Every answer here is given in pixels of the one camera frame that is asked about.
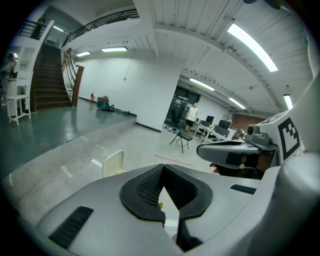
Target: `white stool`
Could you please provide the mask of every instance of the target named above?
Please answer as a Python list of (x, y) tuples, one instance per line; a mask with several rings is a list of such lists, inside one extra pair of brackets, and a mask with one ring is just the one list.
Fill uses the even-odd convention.
[[(25, 87), (25, 94), (21, 94), (21, 95), (17, 95), (18, 93), (18, 88), (20, 89), (21, 87)], [(6, 100), (7, 100), (7, 105), (6, 105), (6, 109), (7, 109), (7, 113), (9, 116), (9, 122), (11, 123), (12, 121), (15, 121), (17, 123), (17, 125), (19, 125), (19, 118), (23, 117), (23, 116), (29, 116), (29, 118), (31, 119), (31, 110), (30, 110), (30, 87), (31, 87), (31, 78), (28, 76), (26, 78), (22, 78), (19, 77), (16, 80), (16, 85), (15, 88), (13, 90), (13, 95), (12, 96), (7, 96)], [(29, 113), (23, 113), (22, 112), (22, 100), (25, 99), (25, 105), (28, 105), (29, 107)], [(13, 105), (14, 105), (14, 113), (15, 113), (15, 117), (11, 118), (10, 117), (10, 103), (9, 101), (13, 101)], [(17, 109), (17, 102), (20, 101), (20, 115), (18, 115), (18, 109)]]
[(118, 150), (113, 154), (109, 155), (102, 164), (102, 176), (104, 178), (113, 175), (122, 174), (125, 153), (122, 150)]

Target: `green epoxy floor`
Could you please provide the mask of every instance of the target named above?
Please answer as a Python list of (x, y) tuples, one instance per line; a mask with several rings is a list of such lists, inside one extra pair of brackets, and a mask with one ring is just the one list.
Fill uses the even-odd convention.
[(7, 110), (0, 110), (0, 179), (43, 153), (92, 131), (135, 118), (106, 112), (79, 99), (76, 108), (44, 109), (9, 123)]

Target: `fluorescent ceiling light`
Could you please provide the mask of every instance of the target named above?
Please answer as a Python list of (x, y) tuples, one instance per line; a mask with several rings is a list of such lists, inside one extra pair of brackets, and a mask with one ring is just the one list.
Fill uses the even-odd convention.
[(294, 105), (292, 104), (290, 94), (284, 94), (283, 97), (284, 97), (285, 103), (288, 107), (288, 110), (292, 109), (294, 107)]
[(278, 70), (277, 66), (266, 51), (247, 32), (236, 24), (232, 24), (227, 31), (248, 46), (260, 58), (260, 60), (262, 60), (270, 72)]
[(207, 85), (207, 84), (205, 84), (205, 83), (203, 83), (203, 82), (200, 82), (200, 81), (198, 81), (198, 80), (196, 80), (196, 79), (193, 79), (192, 77), (189, 79), (191, 82), (194, 82), (195, 84), (197, 84), (197, 85), (200, 85), (200, 86), (203, 86), (203, 87), (205, 87), (205, 88), (207, 88), (208, 90), (210, 90), (210, 91), (214, 91), (215, 90), (215, 88), (213, 88), (213, 87), (211, 87), (211, 86), (209, 86), (209, 85)]
[(81, 57), (81, 56), (85, 56), (85, 55), (89, 55), (89, 54), (91, 54), (90, 51), (85, 51), (85, 52), (77, 54), (77, 56)]
[(57, 26), (53, 26), (56, 30), (59, 30), (61, 32), (64, 32), (61, 28), (58, 28)]
[(112, 48), (105, 48), (101, 49), (105, 53), (110, 53), (110, 52), (126, 52), (128, 51), (127, 47), (112, 47)]
[(245, 110), (246, 108), (244, 106), (242, 106), (238, 101), (236, 101), (234, 98), (229, 98), (230, 101), (232, 101), (233, 103), (237, 104), (240, 108), (242, 108), (243, 110)]

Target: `black office chair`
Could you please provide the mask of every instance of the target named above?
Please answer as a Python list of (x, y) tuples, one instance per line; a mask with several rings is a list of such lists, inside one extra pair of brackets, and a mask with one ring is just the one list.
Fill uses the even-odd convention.
[[(188, 146), (188, 149), (189, 149), (189, 141), (193, 140), (193, 138), (190, 135), (185, 134), (186, 127), (187, 127), (186, 121), (181, 119), (180, 123), (179, 123), (179, 132), (176, 134), (176, 136), (174, 137), (174, 139), (170, 143), (170, 145), (171, 145), (172, 142), (174, 142), (176, 140), (176, 137), (179, 136), (179, 138), (176, 140), (176, 142), (178, 142), (181, 139), (182, 153), (184, 152), (184, 146)], [(186, 140), (186, 145), (182, 145), (182, 139)]]
[[(202, 121), (202, 123), (201, 123), (203, 126), (205, 126), (205, 127), (209, 127), (209, 125), (210, 125), (210, 123), (208, 122), (208, 121)], [(207, 131), (205, 130), (205, 129), (203, 129), (203, 128), (200, 128), (199, 130), (198, 130), (198, 132), (200, 132), (200, 134), (202, 135), (203, 133), (204, 133), (204, 135), (207, 135)]]

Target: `red line on floor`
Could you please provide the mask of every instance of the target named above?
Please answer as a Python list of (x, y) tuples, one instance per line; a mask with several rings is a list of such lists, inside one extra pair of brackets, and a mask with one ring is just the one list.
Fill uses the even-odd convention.
[(169, 159), (169, 158), (165, 158), (165, 157), (162, 157), (162, 156), (158, 156), (156, 154), (154, 154), (155, 157), (157, 158), (162, 158), (162, 159), (165, 159), (165, 160), (169, 160), (169, 161), (172, 161), (172, 162), (176, 162), (176, 163), (179, 163), (179, 164), (183, 164), (183, 165), (186, 165), (186, 166), (192, 166), (192, 167), (195, 167), (194, 165), (192, 164), (188, 164), (188, 163), (184, 163), (184, 162), (179, 162), (179, 161), (175, 161), (175, 160), (172, 160), (172, 159)]

